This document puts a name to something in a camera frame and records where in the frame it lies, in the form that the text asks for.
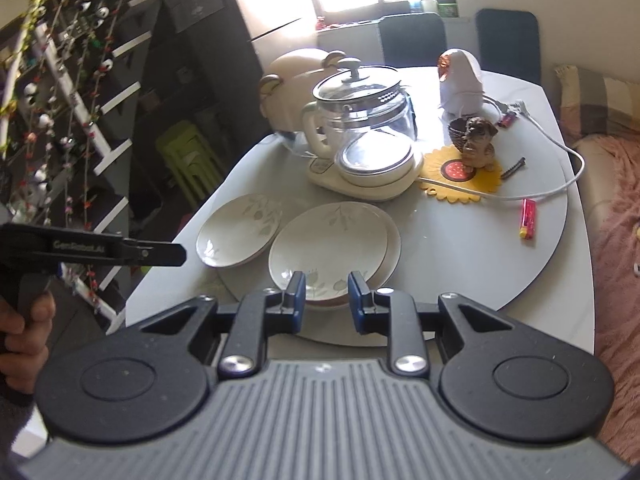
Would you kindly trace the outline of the person's left hand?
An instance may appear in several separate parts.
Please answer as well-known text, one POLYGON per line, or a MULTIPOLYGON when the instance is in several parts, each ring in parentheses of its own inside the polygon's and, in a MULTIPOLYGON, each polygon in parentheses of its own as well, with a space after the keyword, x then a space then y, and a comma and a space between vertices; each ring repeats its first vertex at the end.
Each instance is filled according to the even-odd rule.
POLYGON ((1 355, 1 374, 11 390, 34 393, 38 374, 49 356, 47 341, 54 316, 55 301, 50 292, 34 300, 27 318, 1 300, 1 333, 6 346, 1 355))

